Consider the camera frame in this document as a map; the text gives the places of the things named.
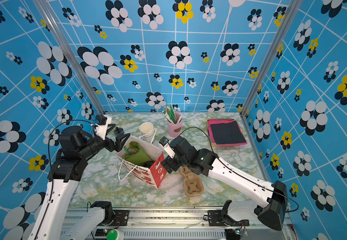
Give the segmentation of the pink straw holder cup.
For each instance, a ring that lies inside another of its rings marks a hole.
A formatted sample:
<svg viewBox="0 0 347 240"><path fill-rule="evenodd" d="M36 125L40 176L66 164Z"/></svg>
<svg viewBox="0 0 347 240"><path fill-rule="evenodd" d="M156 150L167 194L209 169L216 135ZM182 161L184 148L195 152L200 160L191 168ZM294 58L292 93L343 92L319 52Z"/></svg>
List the pink straw holder cup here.
<svg viewBox="0 0 347 240"><path fill-rule="evenodd" d="M168 126L168 135L171 138L176 138L178 137L181 132L182 132L182 115L179 113L175 113L176 117L177 117L177 123L173 124L170 122L167 122L167 126Z"/></svg>

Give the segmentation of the clear jar black lid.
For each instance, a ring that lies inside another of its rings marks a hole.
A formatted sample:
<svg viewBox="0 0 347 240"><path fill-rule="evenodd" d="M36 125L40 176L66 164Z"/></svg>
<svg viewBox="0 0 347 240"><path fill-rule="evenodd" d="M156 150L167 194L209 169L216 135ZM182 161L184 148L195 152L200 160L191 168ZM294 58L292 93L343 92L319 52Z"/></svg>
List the clear jar black lid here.
<svg viewBox="0 0 347 240"><path fill-rule="evenodd" d="M114 129L114 135L116 136L116 137L121 137L121 136L123 136L124 135L124 130L123 130L123 128L120 128L120 127L115 127L115 129Z"/></svg>

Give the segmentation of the green wrapped straws bundle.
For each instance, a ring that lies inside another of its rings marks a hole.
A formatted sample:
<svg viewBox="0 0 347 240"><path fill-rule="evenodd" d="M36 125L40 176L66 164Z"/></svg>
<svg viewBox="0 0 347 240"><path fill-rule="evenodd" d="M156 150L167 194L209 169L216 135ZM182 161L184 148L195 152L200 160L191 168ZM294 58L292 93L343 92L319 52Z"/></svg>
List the green wrapped straws bundle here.
<svg viewBox="0 0 347 240"><path fill-rule="evenodd" d="M167 105L167 106L163 107L163 112L164 112L166 119L170 123L172 123L172 124L178 123L178 118L176 117L176 113L175 113L172 105Z"/></svg>

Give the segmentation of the black cup lid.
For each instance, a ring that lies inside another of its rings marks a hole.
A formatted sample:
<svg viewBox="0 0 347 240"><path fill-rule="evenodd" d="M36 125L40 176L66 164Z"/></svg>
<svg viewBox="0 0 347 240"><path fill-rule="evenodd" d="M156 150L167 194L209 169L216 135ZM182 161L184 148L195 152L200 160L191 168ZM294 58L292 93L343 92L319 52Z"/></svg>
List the black cup lid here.
<svg viewBox="0 0 347 240"><path fill-rule="evenodd" d="M153 166L153 164L154 164L154 161L148 161L143 165L143 167L150 169Z"/></svg>

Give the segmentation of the red white paper gift bag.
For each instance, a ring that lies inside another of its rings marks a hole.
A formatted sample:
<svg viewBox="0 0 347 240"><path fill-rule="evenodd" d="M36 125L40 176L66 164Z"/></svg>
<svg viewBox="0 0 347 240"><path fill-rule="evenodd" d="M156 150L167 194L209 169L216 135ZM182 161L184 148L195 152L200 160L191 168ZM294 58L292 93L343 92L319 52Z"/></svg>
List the red white paper gift bag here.
<svg viewBox="0 0 347 240"><path fill-rule="evenodd" d="M141 148L151 158L151 161L154 161L154 164L150 169L144 168L143 166L134 165L123 159L126 156L124 147L129 147L129 143L133 141L138 142ZM167 171L161 164L161 162L164 160L162 149L132 135L128 138L124 147L120 152L115 154L121 163L121 167L127 170L125 175L118 174L119 180L125 180L129 175L133 175L148 185L154 188L159 188L163 179L165 178L165 175L167 174Z"/></svg>

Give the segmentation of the stack of white paper cups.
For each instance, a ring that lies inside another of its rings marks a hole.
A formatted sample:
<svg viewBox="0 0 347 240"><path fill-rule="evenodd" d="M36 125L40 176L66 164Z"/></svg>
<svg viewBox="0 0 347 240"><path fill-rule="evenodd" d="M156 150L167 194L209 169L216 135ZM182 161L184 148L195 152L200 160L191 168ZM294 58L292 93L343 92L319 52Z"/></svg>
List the stack of white paper cups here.
<svg viewBox="0 0 347 240"><path fill-rule="evenodd" d="M156 128L151 122L142 123L139 126L139 131L141 132L141 136L139 137L140 139L153 144L156 135Z"/></svg>

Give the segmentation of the aluminium frame post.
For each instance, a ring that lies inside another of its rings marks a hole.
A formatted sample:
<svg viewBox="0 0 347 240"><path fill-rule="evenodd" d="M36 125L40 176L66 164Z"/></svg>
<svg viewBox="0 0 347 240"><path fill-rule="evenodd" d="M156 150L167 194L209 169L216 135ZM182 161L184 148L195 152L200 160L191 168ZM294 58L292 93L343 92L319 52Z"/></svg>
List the aluminium frame post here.
<svg viewBox="0 0 347 240"><path fill-rule="evenodd" d="M265 74L268 72L269 67L271 66L275 53L277 52L279 46L282 44L285 35L287 34L296 14L303 0L292 0L290 1L289 6L287 7L287 12L285 14L284 20L282 21L280 27L274 36L274 39L265 55L265 58L262 62L262 65L259 68L259 73L256 80L253 82L253 85L249 91L249 94L246 98L246 101L243 105L241 115L244 117L245 114L249 111L249 108L255 98L256 92L261 85L262 81L265 78Z"/></svg>
<svg viewBox="0 0 347 240"><path fill-rule="evenodd" d="M83 89L85 90L88 97L90 98L93 106L96 108L99 114L105 114L105 110L102 104L100 103L98 97L93 92L92 85L90 84L82 67L80 66L79 61L75 57L74 51L72 50L71 46L68 44L65 34L63 33L62 28L60 27L60 24L57 23L56 16L54 13L52 13L52 8L49 6L49 4L46 1L35 0L33 2L36 5L37 9L39 10L41 16L45 18L47 24L50 27L50 31L53 37L58 43L58 46L61 48L61 50L65 54L68 62L70 63L72 70L75 72L77 79L79 80Z"/></svg>

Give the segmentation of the brown pulp cup carrier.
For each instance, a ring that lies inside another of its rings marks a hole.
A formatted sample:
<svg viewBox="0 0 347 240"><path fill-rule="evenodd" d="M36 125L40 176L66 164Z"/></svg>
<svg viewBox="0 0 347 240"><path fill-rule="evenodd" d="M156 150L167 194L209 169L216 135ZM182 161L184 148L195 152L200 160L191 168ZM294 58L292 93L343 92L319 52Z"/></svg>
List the brown pulp cup carrier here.
<svg viewBox="0 0 347 240"><path fill-rule="evenodd" d="M202 179L193 173L188 167L180 167L180 174L184 177L183 190L187 197L199 197L204 192Z"/></svg>

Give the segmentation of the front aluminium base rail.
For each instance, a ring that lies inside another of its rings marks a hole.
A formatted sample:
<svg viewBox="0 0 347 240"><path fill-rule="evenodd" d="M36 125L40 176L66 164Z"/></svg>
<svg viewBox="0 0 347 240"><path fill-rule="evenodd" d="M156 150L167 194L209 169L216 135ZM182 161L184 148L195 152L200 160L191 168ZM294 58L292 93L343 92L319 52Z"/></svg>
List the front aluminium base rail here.
<svg viewBox="0 0 347 240"><path fill-rule="evenodd" d="M116 208L118 216L109 226L99 224L86 239L104 240L106 234L117 229L126 240L220 240L225 238L228 226L216 219L208 220L210 211L220 207L162 207L162 208ZM243 208L243 225L235 227L241 240L296 240L297 234L286 218L281 231L262 224Z"/></svg>

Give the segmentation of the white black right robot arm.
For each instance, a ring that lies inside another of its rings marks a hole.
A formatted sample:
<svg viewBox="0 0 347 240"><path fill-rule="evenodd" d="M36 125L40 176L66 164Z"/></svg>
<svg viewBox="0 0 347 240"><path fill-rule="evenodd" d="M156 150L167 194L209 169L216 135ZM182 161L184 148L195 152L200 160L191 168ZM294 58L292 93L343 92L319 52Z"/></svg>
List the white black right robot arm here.
<svg viewBox="0 0 347 240"><path fill-rule="evenodd" d="M183 137L177 137L173 141L162 137L159 144L168 154L162 161L162 166L168 173L187 167L196 175L219 180L257 204L253 212L262 224L272 230L282 230L288 203L286 185L283 182L271 183L253 177L208 149L197 150Z"/></svg>

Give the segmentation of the green push button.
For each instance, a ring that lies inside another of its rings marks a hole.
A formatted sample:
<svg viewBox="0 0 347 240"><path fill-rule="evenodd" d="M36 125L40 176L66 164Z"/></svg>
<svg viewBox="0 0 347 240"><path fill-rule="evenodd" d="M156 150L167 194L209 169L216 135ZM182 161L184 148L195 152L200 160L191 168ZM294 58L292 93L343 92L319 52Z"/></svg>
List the green push button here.
<svg viewBox="0 0 347 240"><path fill-rule="evenodd" d="M110 230L107 233L106 239L107 240L124 240L124 232L120 231L119 229L113 229Z"/></svg>

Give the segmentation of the right aluminium frame post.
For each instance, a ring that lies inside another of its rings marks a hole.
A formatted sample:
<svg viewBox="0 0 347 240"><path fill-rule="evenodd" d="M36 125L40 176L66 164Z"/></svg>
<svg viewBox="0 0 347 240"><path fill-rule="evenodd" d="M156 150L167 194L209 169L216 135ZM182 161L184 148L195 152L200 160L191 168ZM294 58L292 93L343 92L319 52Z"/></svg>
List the right aluminium frame post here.
<svg viewBox="0 0 347 240"><path fill-rule="evenodd" d="M287 12L285 14L284 20L282 21L280 27L274 36L274 39L265 55L265 58L262 62L262 65L259 68L259 73L256 80L253 82L253 85L249 91L249 94L246 98L246 101L243 105L241 115L244 117L245 114L249 111L249 108L255 98L256 92L261 85L262 81L265 78L265 74L268 72L269 67L271 66L275 53L277 52L279 46L282 44L285 35L287 34L296 14L303 0L292 0L290 1L289 6L287 7Z"/></svg>

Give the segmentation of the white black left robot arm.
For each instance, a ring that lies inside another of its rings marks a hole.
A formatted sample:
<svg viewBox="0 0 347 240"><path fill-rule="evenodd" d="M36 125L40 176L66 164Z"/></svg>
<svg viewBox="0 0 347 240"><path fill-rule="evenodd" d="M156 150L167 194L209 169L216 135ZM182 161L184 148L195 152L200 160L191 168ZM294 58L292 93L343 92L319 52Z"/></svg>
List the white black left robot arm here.
<svg viewBox="0 0 347 240"><path fill-rule="evenodd" d="M30 240L84 240L98 225L108 226L113 222L111 202L96 201L78 223L64 235L61 233L70 200L88 161L103 149L119 152L129 137L130 134L124 134L113 141L106 136L92 136L80 126L61 132L61 149L51 165L44 201L29 234Z"/></svg>

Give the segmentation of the left aluminium frame post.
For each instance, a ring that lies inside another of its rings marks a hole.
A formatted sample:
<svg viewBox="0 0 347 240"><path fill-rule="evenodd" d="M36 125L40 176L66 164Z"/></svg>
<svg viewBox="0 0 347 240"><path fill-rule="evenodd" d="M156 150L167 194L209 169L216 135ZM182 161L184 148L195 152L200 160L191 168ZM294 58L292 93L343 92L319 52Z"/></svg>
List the left aluminium frame post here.
<svg viewBox="0 0 347 240"><path fill-rule="evenodd" d="M105 110L102 104L100 103L98 97L93 92L92 85L90 84L82 67L80 66L79 61L75 57L74 51L72 50L71 46L68 44L65 34L63 33L62 28L60 27L60 24L57 23L56 16L54 13L52 13L52 8L49 6L49 4L46 1L35 0L33 2L36 5L37 9L39 10L41 16L45 18L47 24L50 27L50 31L53 37L58 43L58 46L61 48L61 50L65 54L68 62L70 63L72 70L75 72L77 79L79 80L83 89L85 90L88 97L90 98L93 106L96 108L99 114L105 114Z"/></svg>

